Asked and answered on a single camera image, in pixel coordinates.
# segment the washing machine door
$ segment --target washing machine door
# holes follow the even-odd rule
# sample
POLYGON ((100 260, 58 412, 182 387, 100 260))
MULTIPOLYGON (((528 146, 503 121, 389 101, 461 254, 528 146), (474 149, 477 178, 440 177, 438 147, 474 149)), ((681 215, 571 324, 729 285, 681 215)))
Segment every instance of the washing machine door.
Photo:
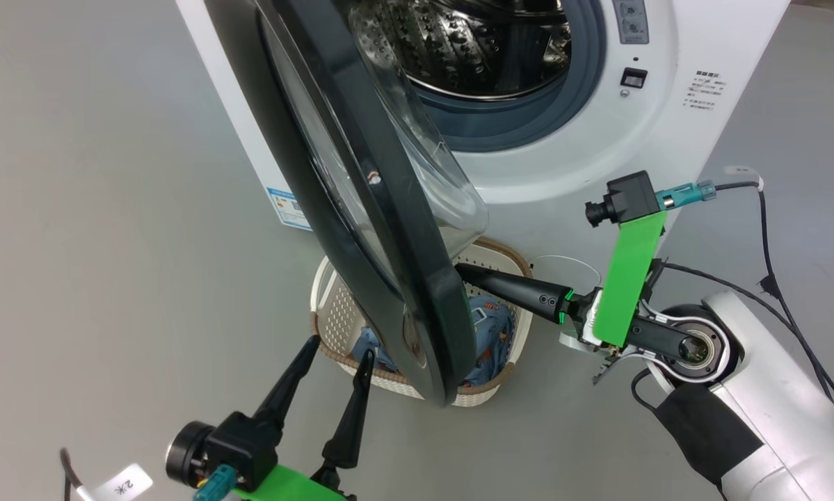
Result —
POLYGON ((488 215, 388 41, 354 37, 330 0, 207 0, 207 10, 264 139, 364 317, 424 399, 451 403, 475 362, 451 257, 488 215))

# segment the green bracket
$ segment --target green bracket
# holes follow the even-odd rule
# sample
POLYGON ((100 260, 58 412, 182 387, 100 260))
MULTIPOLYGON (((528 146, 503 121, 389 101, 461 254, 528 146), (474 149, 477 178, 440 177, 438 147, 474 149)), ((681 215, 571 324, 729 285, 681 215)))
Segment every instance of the green bracket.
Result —
POLYGON ((234 492, 245 501, 346 501, 340 494, 280 464, 255 492, 234 492))
POLYGON ((662 210, 621 223, 593 326, 593 335, 604 342, 624 345, 666 220, 662 210))

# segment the white label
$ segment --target white label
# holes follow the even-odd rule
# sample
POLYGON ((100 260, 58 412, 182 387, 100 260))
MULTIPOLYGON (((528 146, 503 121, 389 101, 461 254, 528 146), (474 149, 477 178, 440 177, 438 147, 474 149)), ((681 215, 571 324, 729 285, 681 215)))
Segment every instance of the white label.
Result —
POLYGON ((312 225, 308 224, 305 219, 302 209, 299 208, 299 202, 296 202, 296 196, 293 196, 289 191, 276 190, 274 188, 266 188, 268 196, 271 197, 271 202, 274 203, 274 210, 277 210, 280 222, 293 226, 293 228, 302 228, 303 230, 312 230, 312 225))
POLYGON ((745 174, 745 175, 756 175, 757 183, 760 184, 757 186, 757 191, 763 191, 763 176, 759 174, 756 170, 750 167, 744 167, 742 165, 730 165, 723 168, 726 174, 729 175, 736 175, 736 174, 745 174))
POLYGON ((154 481, 136 463, 92 492, 96 501, 130 501, 147 491, 154 481))
POLYGON ((713 111, 725 92, 725 79, 713 71, 696 71, 689 83, 683 106, 693 110, 713 111))

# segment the teal connector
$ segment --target teal connector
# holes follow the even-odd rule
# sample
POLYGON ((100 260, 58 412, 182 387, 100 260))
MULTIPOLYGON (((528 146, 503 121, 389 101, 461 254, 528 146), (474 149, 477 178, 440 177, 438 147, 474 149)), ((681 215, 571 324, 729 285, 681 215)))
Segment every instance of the teal connector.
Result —
POLYGON ((228 464, 220 464, 207 483, 194 493, 194 501, 222 501, 238 485, 238 473, 228 464))
POLYGON ((710 181, 700 183, 686 183, 670 190, 661 190, 655 193, 658 200, 658 208, 670 210, 693 202, 707 202, 716 198, 716 189, 710 181))

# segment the washing machine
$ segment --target washing machine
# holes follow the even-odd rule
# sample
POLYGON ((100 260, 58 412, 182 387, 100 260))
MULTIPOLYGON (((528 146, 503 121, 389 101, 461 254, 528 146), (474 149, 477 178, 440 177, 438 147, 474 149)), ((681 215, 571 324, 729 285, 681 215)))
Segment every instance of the washing machine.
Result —
POLYGON ((451 257, 484 234, 592 289, 617 228, 585 202, 696 181, 787 3, 178 0, 281 221, 439 404, 474 364, 451 257))

